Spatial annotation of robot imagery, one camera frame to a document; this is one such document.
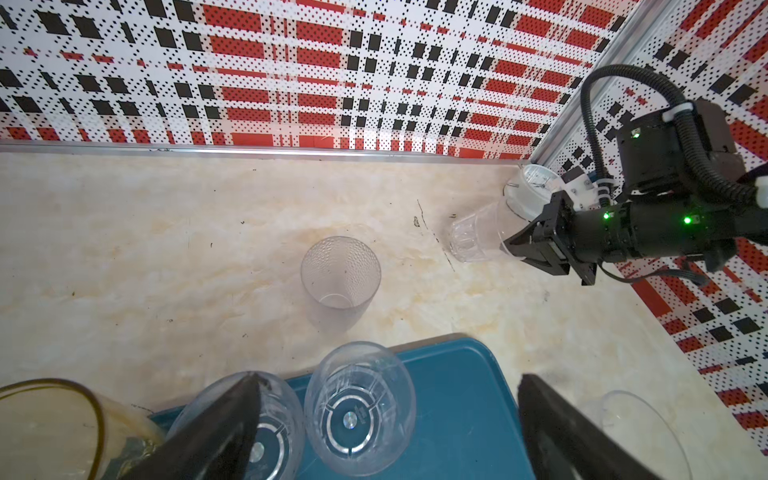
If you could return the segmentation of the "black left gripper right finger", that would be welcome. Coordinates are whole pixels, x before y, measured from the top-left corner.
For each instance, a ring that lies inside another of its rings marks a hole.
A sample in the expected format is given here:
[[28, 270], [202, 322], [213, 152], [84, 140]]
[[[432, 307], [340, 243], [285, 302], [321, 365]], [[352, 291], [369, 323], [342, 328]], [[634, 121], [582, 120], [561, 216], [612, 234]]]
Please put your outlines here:
[[538, 479], [656, 479], [549, 384], [524, 374], [518, 413], [528, 459]]

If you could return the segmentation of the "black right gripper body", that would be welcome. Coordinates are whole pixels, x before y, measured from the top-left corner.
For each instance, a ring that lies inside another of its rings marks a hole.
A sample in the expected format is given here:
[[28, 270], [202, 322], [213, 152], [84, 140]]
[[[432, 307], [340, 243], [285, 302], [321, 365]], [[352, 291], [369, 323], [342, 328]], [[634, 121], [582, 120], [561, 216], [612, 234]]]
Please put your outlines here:
[[595, 283], [605, 263], [687, 257], [718, 271], [738, 251], [725, 210], [673, 196], [577, 211], [563, 191], [553, 194], [542, 212], [503, 245], [512, 256], [550, 275], [575, 271], [584, 286]]

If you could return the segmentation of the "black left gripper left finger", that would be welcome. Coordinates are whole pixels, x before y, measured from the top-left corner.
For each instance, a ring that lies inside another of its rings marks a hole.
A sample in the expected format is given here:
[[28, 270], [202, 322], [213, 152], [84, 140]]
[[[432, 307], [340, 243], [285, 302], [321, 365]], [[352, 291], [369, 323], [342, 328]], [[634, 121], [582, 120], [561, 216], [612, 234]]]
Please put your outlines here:
[[126, 479], [243, 479], [255, 443], [264, 378], [248, 373]]

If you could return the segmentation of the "frosted white cup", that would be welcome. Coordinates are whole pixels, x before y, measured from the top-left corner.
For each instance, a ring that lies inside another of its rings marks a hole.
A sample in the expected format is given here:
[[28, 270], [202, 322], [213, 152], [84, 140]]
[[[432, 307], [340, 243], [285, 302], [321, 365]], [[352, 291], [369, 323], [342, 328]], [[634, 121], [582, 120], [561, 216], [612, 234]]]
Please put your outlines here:
[[[166, 437], [172, 438], [246, 375], [238, 372], [206, 387], [181, 410]], [[304, 451], [304, 414], [294, 390], [281, 378], [260, 371], [260, 414], [246, 479], [293, 479]]]

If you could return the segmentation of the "clear glass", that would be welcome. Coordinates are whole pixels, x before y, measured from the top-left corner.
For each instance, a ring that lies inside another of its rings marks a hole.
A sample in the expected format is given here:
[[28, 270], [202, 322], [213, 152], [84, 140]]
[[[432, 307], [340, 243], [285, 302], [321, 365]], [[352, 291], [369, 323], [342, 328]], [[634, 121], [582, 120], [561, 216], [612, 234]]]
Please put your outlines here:
[[613, 390], [586, 401], [582, 411], [604, 434], [660, 478], [693, 478], [677, 436], [643, 398]]
[[303, 408], [322, 462], [338, 474], [366, 477], [393, 465], [409, 446], [417, 400], [407, 368], [391, 350], [355, 341], [320, 362]]
[[454, 257], [464, 263], [511, 259], [504, 241], [528, 223], [501, 199], [454, 221], [448, 230], [448, 245]]

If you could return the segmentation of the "teal plastic tray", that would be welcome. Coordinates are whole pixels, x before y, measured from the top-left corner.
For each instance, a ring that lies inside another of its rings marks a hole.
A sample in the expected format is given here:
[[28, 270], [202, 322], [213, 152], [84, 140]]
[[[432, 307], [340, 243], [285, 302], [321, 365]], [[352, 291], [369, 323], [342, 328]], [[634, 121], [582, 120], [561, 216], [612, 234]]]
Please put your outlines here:
[[[314, 452], [304, 415], [304, 451], [293, 479], [532, 477], [516, 404], [495, 358], [481, 342], [464, 338], [393, 353], [407, 368], [417, 400], [412, 438], [400, 458], [375, 475], [338, 474]], [[284, 380], [303, 414], [312, 374]]]

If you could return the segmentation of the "amber tall glass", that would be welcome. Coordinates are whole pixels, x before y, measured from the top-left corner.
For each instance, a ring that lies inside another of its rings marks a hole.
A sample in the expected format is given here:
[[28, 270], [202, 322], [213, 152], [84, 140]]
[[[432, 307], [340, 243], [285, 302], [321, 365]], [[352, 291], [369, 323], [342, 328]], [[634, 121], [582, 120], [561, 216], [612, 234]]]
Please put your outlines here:
[[139, 410], [64, 379], [1, 388], [3, 479], [119, 479], [164, 443]]

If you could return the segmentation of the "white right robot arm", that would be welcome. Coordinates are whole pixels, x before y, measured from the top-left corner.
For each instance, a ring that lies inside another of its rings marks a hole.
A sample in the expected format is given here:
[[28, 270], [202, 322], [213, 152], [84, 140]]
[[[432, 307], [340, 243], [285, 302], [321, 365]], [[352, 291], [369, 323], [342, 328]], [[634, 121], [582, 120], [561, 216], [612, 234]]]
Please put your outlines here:
[[767, 168], [745, 169], [719, 106], [699, 100], [644, 115], [620, 129], [617, 145], [625, 183], [616, 204], [578, 211], [557, 192], [504, 249], [551, 275], [576, 271], [585, 285], [607, 263], [680, 257], [684, 266], [664, 275], [703, 286], [690, 262], [716, 272], [738, 240], [767, 243]]

